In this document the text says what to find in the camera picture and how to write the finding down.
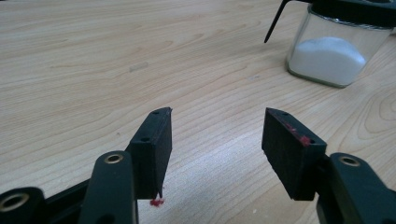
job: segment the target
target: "light wood surface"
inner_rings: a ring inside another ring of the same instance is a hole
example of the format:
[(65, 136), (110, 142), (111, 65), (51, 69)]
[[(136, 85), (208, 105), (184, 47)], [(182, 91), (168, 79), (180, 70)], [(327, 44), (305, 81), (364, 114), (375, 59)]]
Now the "light wood surface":
[(261, 150), (265, 107), (290, 112), (367, 160), (396, 189), (396, 38), (355, 83), (291, 76), (284, 60), (306, 4), (275, 0), (0, 2), (0, 192), (46, 197), (124, 150), (149, 111), (173, 110), (165, 203), (141, 223), (318, 223)]

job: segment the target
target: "wooden table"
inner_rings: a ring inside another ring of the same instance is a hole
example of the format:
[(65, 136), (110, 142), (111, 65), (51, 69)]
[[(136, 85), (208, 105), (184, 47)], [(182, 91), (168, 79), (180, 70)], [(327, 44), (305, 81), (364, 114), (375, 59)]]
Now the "wooden table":
[(0, 2), (0, 192), (49, 197), (124, 150), (149, 111), (173, 110), (165, 203), (141, 223), (318, 223), (290, 200), (262, 153), (264, 110), (290, 112), (367, 160), (396, 189), (396, 38), (336, 89), (284, 60), (306, 4), (275, 0)]

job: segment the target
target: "white powder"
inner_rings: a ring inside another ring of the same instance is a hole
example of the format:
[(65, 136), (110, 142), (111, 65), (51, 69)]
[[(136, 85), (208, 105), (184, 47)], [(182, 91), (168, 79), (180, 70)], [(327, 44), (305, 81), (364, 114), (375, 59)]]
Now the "white powder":
[(337, 37), (305, 40), (289, 60), (289, 69), (336, 85), (349, 85), (366, 61), (349, 42)]

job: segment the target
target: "jar lid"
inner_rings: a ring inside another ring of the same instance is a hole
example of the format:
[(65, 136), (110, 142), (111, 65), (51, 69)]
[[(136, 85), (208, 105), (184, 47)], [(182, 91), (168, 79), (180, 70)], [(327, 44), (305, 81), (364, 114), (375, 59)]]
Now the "jar lid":
[(314, 0), (311, 10), (340, 21), (396, 27), (396, 2), (393, 0)]

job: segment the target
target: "jar base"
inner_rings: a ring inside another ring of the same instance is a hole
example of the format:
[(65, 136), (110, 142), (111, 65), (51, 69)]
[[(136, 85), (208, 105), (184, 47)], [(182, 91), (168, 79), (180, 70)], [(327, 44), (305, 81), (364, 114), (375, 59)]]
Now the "jar base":
[(291, 70), (291, 68), (289, 67), (288, 60), (286, 60), (286, 68), (288, 69), (288, 72), (291, 75), (295, 76), (295, 77), (304, 78), (304, 79), (307, 79), (307, 80), (310, 80), (310, 81), (313, 81), (313, 82), (317, 82), (317, 83), (320, 83), (320, 84), (323, 84), (323, 85), (326, 85), (326, 86), (330, 86), (330, 87), (335, 87), (335, 88), (338, 88), (338, 89), (343, 89), (343, 88), (345, 88), (345, 87), (347, 87), (347, 86), (349, 86), (351, 84), (350, 83), (350, 84), (347, 84), (347, 85), (339, 85), (339, 84), (335, 84), (335, 83), (332, 83), (332, 82), (328, 82), (328, 81), (324, 81), (324, 80), (321, 80), (321, 79), (317, 79), (317, 78), (314, 78), (314, 77), (307, 77), (307, 76), (298, 74), (298, 73), (294, 72), (293, 70)]

